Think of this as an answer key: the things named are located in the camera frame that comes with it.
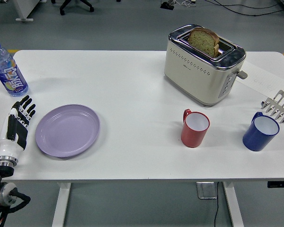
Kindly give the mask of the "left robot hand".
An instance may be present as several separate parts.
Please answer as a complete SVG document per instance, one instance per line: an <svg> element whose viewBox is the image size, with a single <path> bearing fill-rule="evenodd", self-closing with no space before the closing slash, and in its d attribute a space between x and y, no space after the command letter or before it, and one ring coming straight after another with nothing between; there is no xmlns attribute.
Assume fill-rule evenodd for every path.
<svg viewBox="0 0 284 227"><path fill-rule="evenodd" d="M28 126L36 112L35 106L30 96L25 96L12 106L0 133L0 160L17 161L20 153L25 150Z"/></svg>

